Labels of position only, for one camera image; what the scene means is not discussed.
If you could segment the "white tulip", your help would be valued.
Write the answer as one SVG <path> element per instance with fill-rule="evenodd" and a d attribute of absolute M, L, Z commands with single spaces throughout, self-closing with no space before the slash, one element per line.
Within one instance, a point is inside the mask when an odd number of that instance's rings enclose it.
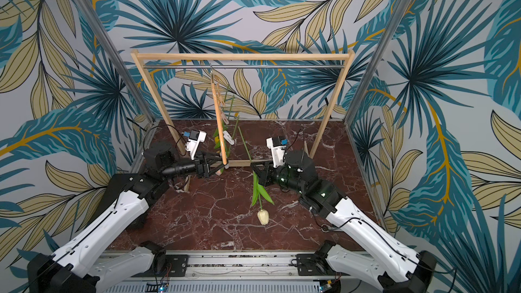
<path fill-rule="evenodd" d="M 256 217 L 258 218 L 261 225 L 266 226 L 269 224 L 270 217 L 269 212 L 263 208 L 262 199 L 266 199 L 267 202 L 271 203 L 273 203 L 273 200 L 269 197 L 269 194 L 265 189 L 260 189 L 261 185 L 259 184 L 259 177 L 256 175 L 255 171 L 252 171 L 252 176 L 252 201 L 250 209 L 254 210 L 255 206 L 258 204 L 258 208 L 256 209 Z"/>

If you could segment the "tan wavy clothes hanger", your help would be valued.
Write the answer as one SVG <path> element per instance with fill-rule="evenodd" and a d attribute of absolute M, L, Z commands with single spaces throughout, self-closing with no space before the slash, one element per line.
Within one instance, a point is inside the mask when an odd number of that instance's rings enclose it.
<path fill-rule="evenodd" d="M 221 88 L 217 79 L 217 72 L 214 69 L 210 69 L 210 85 L 212 88 L 212 97 L 214 100 L 214 110 L 217 118 L 217 128 L 221 140 L 221 156 L 223 158 L 223 165 L 226 169 L 230 167 L 229 159 L 227 157 L 226 147 L 227 142 L 223 138 L 223 118 L 221 117 L 222 111 L 225 107 L 225 99 L 221 96 Z"/>

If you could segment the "yellow tulip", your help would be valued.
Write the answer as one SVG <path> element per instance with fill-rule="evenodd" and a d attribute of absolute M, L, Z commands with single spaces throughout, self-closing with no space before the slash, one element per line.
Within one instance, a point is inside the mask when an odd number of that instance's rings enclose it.
<path fill-rule="evenodd" d="M 213 136 L 214 136 L 214 149 L 220 149 L 221 140 L 220 140 L 218 128 L 214 131 Z"/>

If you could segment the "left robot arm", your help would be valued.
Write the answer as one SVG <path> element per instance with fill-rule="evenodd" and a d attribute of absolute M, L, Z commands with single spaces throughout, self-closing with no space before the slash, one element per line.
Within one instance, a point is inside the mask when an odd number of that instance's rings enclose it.
<path fill-rule="evenodd" d="M 104 212 L 53 254 L 38 254 L 29 261 L 27 292 L 104 292 L 136 274 L 161 271 L 166 252 L 151 241 L 109 262 L 99 263 L 98 259 L 168 191 L 171 179 L 208 178 L 227 165 L 225 153 L 198 151 L 198 145 L 190 140 L 186 157 L 167 142 L 155 142 L 145 149 L 144 173 L 120 176 L 124 186 Z"/>

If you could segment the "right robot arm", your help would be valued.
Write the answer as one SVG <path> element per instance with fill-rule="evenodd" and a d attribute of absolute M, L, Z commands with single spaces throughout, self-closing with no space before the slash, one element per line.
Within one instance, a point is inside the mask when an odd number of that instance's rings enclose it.
<path fill-rule="evenodd" d="M 260 185 L 276 184 L 297 192 L 306 209 L 346 233 L 368 253 L 362 256 L 327 241 L 315 253 L 321 267 L 351 275 L 381 292 L 427 292 L 437 264 L 435 256 L 416 252 L 378 226 L 334 183 L 319 177 L 304 151 L 290 151 L 281 162 L 253 162 L 251 167 Z"/>

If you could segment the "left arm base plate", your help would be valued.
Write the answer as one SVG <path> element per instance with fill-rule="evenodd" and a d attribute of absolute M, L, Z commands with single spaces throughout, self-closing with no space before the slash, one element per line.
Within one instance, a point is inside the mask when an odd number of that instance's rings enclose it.
<path fill-rule="evenodd" d="M 154 275 L 169 278 L 184 278 L 189 256 L 187 254 L 161 254 L 155 257 L 152 264 Z"/>

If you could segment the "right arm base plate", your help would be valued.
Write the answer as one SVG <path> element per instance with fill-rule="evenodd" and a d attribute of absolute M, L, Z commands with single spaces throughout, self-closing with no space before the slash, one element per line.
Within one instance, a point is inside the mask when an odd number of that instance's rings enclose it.
<path fill-rule="evenodd" d="M 299 276 L 334 276 L 336 273 L 327 262 L 313 254 L 297 254 L 292 260 L 292 265 L 297 268 Z"/>

